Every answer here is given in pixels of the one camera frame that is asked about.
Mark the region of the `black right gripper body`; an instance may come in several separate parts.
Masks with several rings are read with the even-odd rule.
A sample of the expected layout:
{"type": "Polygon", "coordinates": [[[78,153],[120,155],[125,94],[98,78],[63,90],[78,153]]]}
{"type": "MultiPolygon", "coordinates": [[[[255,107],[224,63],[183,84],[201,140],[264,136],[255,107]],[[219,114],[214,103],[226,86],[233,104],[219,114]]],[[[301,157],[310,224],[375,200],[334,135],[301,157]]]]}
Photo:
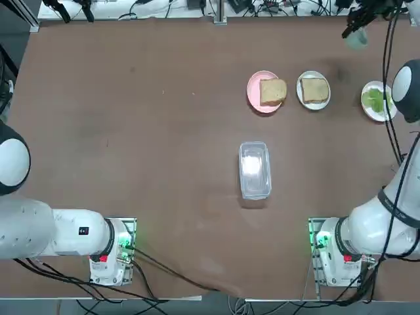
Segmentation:
{"type": "Polygon", "coordinates": [[[406,6],[403,1],[382,1],[382,0],[362,0],[353,1],[350,5],[349,24],[368,25],[378,16],[389,20],[396,12],[397,6],[402,4],[400,12],[406,13],[406,6]]]}

